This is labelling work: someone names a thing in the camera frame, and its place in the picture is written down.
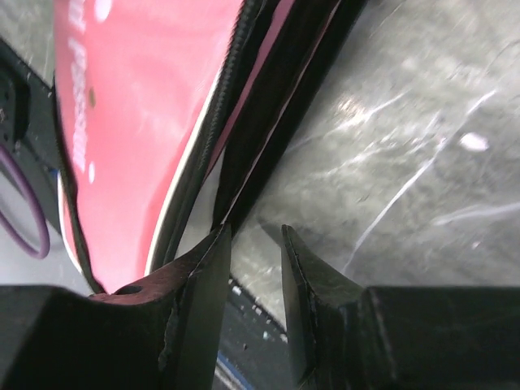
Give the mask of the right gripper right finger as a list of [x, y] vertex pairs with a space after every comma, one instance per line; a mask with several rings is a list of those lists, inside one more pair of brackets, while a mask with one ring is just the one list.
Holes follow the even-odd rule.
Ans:
[[516, 389], [516, 287], [362, 287], [282, 234], [297, 389]]

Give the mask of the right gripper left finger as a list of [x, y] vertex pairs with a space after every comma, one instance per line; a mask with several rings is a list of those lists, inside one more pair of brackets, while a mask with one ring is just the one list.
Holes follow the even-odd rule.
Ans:
[[112, 294], [2, 287], [2, 388], [210, 388], [230, 260], [224, 225]]

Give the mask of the pink racket cover bag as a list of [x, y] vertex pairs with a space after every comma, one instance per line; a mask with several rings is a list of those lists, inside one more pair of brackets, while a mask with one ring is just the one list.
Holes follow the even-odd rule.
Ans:
[[225, 220], [362, 1], [57, 1], [58, 212], [96, 293], [170, 262], [220, 155]]

